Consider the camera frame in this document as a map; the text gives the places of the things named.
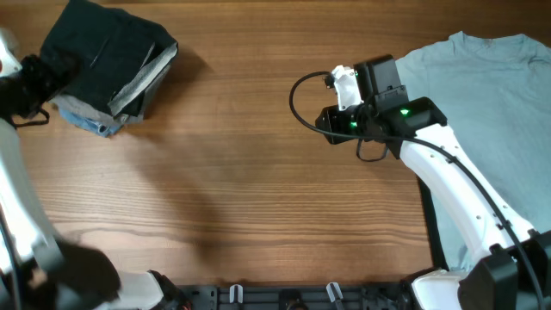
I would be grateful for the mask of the black shorts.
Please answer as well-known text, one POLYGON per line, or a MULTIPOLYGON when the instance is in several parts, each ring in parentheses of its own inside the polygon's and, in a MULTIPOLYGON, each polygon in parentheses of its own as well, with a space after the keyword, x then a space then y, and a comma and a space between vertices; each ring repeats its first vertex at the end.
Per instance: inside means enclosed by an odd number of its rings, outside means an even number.
POLYGON ((57 73, 77 71, 64 93, 89 118, 138 114, 137 98, 176 54, 163 26, 90 1, 70 1, 40 48, 57 73))

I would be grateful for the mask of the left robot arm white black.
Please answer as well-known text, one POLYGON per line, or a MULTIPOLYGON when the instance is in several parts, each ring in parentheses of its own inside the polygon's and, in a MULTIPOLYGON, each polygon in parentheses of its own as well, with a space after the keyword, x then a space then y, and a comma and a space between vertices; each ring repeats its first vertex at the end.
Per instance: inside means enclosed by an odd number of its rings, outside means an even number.
POLYGON ((38 56, 17 59, 1 31, 1 307, 190 309, 166 276, 118 271, 101 251, 64 239, 48 219, 23 163, 18 132, 50 120, 43 104, 66 85, 38 56))

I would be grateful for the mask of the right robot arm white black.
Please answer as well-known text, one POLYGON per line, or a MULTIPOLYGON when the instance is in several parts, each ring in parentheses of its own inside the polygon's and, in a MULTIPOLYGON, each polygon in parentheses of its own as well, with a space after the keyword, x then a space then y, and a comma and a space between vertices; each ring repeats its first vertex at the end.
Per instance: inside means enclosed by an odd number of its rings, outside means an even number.
POLYGON ((325 76, 337 104, 315 121, 328 141, 376 141, 441 202, 474 261, 468 271, 436 267, 406 281, 401 305, 417 309, 547 309, 550 236, 537 231, 476 168, 444 113, 413 98, 386 55, 325 76))

